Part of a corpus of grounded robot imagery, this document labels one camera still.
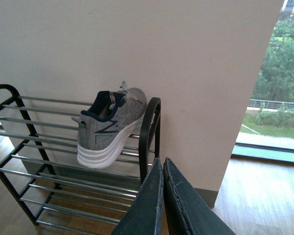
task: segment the window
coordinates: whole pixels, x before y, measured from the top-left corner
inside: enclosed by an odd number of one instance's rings
[[[286,0],[284,6],[294,6]],[[261,66],[237,143],[294,150],[294,12],[281,15]]]
[[[294,7],[294,0],[288,0],[286,3],[287,8],[293,8]]]

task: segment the green lawn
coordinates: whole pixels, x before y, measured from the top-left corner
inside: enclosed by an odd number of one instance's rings
[[[290,127],[276,128],[274,126],[258,126],[255,124],[256,116],[246,114],[243,120],[243,124],[254,131],[259,132],[261,135],[274,136],[274,137],[287,137],[294,139],[294,129]],[[240,132],[254,134],[254,132],[241,126]]]

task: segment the metal railing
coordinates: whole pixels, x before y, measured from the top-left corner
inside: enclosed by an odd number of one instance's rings
[[[251,99],[248,103],[250,108],[260,108],[261,104],[264,103],[264,109],[274,109],[278,110],[282,107],[287,108],[288,110],[294,110],[294,103],[292,102],[282,102],[282,101],[272,101],[272,100],[261,100],[261,99]]]

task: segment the gray sneaker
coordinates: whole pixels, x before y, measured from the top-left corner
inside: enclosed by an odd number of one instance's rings
[[[81,111],[78,123],[77,160],[89,168],[111,165],[121,153],[127,137],[146,110],[146,96],[138,88],[99,92],[92,106]]]

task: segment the white midsole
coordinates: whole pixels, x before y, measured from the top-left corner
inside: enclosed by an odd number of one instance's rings
[[[127,137],[129,137],[136,128],[139,120],[132,122],[123,128],[111,144],[103,150],[89,150],[77,145],[78,162],[89,168],[104,168],[111,165],[122,152]]]

